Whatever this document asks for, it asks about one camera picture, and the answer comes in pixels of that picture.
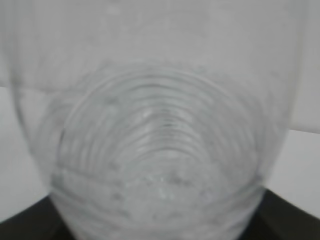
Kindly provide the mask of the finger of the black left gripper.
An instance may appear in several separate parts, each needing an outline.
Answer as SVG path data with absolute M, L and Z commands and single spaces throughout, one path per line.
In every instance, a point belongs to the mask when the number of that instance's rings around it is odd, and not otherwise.
M 0 223 L 2 240 L 73 240 L 49 197 Z
M 320 220 L 267 190 L 240 240 L 320 240 Z

